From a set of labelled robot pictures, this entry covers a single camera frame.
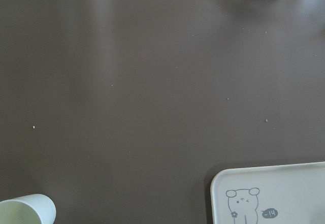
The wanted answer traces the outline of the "cream plastic cup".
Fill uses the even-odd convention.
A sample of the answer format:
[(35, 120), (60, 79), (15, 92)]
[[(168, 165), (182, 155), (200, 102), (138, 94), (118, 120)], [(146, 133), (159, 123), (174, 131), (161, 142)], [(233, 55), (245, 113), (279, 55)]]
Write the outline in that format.
[(1, 201), (1, 223), (48, 223), (56, 218), (54, 202), (46, 195), (33, 194)]

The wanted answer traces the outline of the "cream rabbit tray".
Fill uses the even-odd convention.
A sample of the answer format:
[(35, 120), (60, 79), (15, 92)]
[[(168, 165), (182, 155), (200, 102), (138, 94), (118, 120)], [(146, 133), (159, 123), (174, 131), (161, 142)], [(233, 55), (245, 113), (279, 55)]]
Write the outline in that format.
[(210, 195), (213, 223), (324, 223), (324, 163), (226, 169)]

